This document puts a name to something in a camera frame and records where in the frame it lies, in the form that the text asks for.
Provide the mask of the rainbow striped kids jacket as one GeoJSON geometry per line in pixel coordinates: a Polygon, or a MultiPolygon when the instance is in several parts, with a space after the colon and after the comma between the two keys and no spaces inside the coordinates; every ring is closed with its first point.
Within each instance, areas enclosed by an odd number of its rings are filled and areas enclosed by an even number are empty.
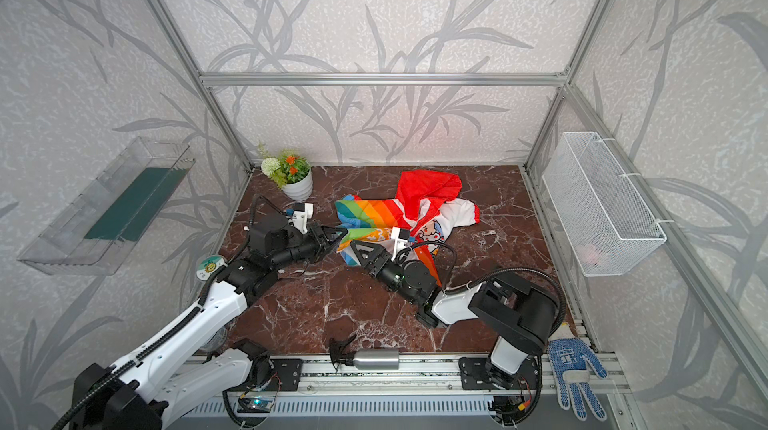
{"type": "Polygon", "coordinates": [[[380,243],[392,251],[396,230],[406,230],[415,243],[425,244],[407,258],[421,260],[437,277],[435,257],[440,247],[435,243],[446,241],[454,228],[474,225],[480,220],[475,203],[459,197],[461,189],[462,181],[456,174],[412,170],[400,175],[392,199],[345,196],[335,202],[341,226],[348,230],[338,252],[347,265],[357,266],[359,261],[350,248],[351,241],[380,243]]]}

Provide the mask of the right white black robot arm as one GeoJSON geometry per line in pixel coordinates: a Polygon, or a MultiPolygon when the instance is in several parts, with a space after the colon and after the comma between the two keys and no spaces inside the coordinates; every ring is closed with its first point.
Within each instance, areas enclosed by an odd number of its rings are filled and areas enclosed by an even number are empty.
{"type": "Polygon", "coordinates": [[[498,338],[486,369],[501,386],[523,363],[544,354],[549,337],[565,320],[566,301],[557,281],[532,268],[495,270],[455,288],[441,288],[408,248],[397,254],[378,243],[353,240],[350,248],[360,266],[388,291],[417,307],[416,318],[428,328],[477,319],[498,338]]]}

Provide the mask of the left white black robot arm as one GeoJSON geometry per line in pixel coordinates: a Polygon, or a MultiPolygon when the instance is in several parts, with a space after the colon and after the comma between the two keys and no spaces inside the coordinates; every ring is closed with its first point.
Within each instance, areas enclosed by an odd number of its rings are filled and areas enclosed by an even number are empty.
{"type": "Polygon", "coordinates": [[[221,328],[255,304],[281,269],[317,263],[334,252],[347,229],[308,220],[298,229],[283,213],[266,216],[247,231],[234,258],[205,281],[195,303],[113,364],[93,364],[73,386],[72,406],[57,429],[164,429],[211,396],[266,377],[268,357],[245,340],[201,368],[179,368],[221,328]]]}

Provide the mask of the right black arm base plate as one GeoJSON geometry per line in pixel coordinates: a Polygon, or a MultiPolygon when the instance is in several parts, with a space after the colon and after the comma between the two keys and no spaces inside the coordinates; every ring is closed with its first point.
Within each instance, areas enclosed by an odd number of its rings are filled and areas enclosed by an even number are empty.
{"type": "Polygon", "coordinates": [[[492,366],[489,358],[462,357],[458,367],[463,390],[533,390],[542,376],[536,359],[525,359],[514,375],[492,366]]]}

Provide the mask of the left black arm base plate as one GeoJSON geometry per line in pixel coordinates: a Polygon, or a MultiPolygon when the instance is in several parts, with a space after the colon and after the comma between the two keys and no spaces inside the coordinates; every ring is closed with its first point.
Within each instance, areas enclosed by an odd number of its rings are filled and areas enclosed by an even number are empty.
{"type": "Polygon", "coordinates": [[[296,391],[301,378],[303,360],[275,358],[264,346],[242,339],[233,348],[243,351],[251,362],[245,381],[236,387],[244,391],[296,391]]]}

